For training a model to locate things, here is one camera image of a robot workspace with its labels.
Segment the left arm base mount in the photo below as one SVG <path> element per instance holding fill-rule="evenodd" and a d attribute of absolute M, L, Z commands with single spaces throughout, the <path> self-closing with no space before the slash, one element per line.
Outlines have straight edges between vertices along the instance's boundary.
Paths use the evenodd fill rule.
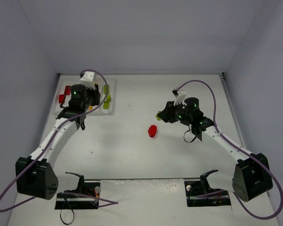
<path fill-rule="evenodd" d="M 78 181 L 73 189 L 57 194 L 56 210 L 97 210 L 99 208 L 100 182 L 84 178 L 82 174 L 66 172 L 65 174 L 76 177 Z"/>

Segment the green curved lego brick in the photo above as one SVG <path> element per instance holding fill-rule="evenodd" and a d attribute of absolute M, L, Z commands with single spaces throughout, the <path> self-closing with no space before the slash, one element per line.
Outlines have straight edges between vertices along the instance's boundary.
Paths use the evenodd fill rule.
<path fill-rule="evenodd" d="M 110 102 L 105 101 L 103 104 L 103 109 L 108 110 L 110 107 Z"/>

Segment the green long lego brick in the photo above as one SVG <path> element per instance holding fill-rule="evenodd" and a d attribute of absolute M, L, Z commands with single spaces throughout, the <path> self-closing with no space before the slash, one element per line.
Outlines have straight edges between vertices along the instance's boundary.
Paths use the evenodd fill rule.
<path fill-rule="evenodd" d="M 110 92 L 110 86 L 103 85 L 103 93 L 109 95 L 109 92 Z"/>

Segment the green sloped lego brick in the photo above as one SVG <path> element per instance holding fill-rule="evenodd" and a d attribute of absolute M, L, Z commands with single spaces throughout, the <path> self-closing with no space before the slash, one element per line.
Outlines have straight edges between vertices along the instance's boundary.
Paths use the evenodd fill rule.
<path fill-rule="evenodd" d="M 158 120 L 158 121 L 161 121 L 162 119 L 160 118 L 160 116 L 159 116 L 159 114 L 161 113 L 161 111 L 158 111 L 158 113 L 156 114 L 156 119 Z"/>

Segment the red rounded lego brick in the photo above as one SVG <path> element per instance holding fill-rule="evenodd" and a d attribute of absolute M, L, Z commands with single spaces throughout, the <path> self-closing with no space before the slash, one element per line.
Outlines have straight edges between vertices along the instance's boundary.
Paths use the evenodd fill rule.
<path fill-rule="evenodd" d="M 157 133 L 157 126 L 156 125 L 151 125 L 148 129 L 148 135 L 150 138 L 154 138 Z"/>

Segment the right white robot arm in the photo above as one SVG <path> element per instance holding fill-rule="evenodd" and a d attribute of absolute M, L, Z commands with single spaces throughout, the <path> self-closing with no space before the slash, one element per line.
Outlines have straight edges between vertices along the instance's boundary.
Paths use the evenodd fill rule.
<path fill-rule="evenodd" d="M 210 145 L 233 166 L 229 173 L 213 169 L 202 174 L 200 184 L 205 193 L 226 190 L 248 202 L 273 188 L 272 178 L 266 171 L 269 168 L 267 158 L 261 153 L 253 154 L 242 150 L 237 144 L 226 142 L 217 132 L 214 122 L 200 110 L 197 98 L 189 97 L 180 104 L 168 101 L 157 116 L 165 123 L 179 121 L 188 126 L 189 132 Z"/>

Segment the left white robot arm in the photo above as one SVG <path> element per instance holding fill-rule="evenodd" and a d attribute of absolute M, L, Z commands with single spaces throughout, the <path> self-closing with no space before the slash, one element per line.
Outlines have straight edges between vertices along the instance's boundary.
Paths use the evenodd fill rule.
<path fill-rule="evenodd" d="M 53 168 L 62 149 L 79 129 L 90 106 L 100 103 L 98 84 L 89 88 L 83 84 L 70 87 L 68 105 L 56 117 L 54 127 L 40 146 L 28 157 L 16 162 L 17 191 L 20 194 L 50 200 L 61 187 Z"/>

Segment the red long lego brick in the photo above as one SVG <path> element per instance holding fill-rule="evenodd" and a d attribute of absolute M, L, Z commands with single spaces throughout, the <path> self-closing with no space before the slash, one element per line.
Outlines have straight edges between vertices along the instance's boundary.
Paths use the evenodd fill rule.
<path fill-rule="evenodd" d="M 68 96 L 71 94 L 71 86 L 65 86 L 64 95 Z"/>

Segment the green square lego brick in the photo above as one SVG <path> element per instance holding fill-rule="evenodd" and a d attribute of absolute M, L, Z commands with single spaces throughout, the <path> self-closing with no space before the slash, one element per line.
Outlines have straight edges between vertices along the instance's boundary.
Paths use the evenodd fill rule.
<path fill-rule="evenodd" d="M 108 102 L 108 103 L 111 102 L 111 95 L 110 94 L 107 95 L 106 102 Z"/>

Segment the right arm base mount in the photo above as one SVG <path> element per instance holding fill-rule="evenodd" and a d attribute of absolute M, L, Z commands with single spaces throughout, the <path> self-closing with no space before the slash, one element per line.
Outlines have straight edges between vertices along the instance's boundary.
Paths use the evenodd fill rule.
<path fill-rule="evenodd" d="M 219 207 L 231 206 L 229 193 L 221 189 L 213 189 L 208 185 L 207 177 L 217 172 L 211 170 L 197 180 L 185 180 L 185 196 L 187 207 Z"/>

